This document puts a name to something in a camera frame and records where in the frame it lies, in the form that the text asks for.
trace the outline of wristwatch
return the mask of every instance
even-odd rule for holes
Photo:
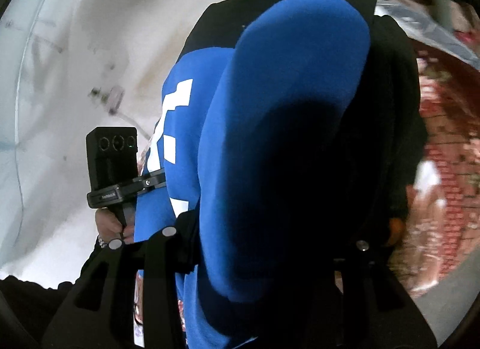
[[[101,247],[102,249],[103,249],[105,246],[108,245],[108,243],[106,243],[106,242],[100,237],[100,234],[98,234],[97,241],[98,241],[98,244],[100,245],[100,247]]]

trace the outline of person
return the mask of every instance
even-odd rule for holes
[[[167,187],[139,196],[133,237],[200,202],[201,262],[177,275],[191,349],[296,347],[335,253],[401,237],[424,126],[413,51],[375,2],[228,0],[187,38],[143,170]]]

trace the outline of plastic sheet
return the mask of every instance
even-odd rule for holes
[[[480,86],[459,81],[470,76],[479,82],[480,73],[458,70],[441,52],[418,53],[420,114],[429,137],[409,193],[406,235],[390,260],[413,297],[438,284],[480,244]]]
[[[480,70],[477,55],[429,15],[416,12],[397,0],[377,0],[375,14],[393,17],[409,38],[444,51]]]

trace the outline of blue hoodie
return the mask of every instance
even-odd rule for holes
[[[301,144],[285,146],[295,135],[321,146],[332,140],[369,47],[368,25],[345,0],[283,0],[234,49],[196,50],[172,68],[145,167],[165,168],[167,187],[139,197],[135,241],[201,199],[202,261],[177,275],[190,349],[255,338],[249,321],[287,258],[294,214],[281,203],[295,185],[280,185],[267,169],[280,163],[279,172],[294,174],[302,166]],[[302,135],[312,117],[318,135]]]

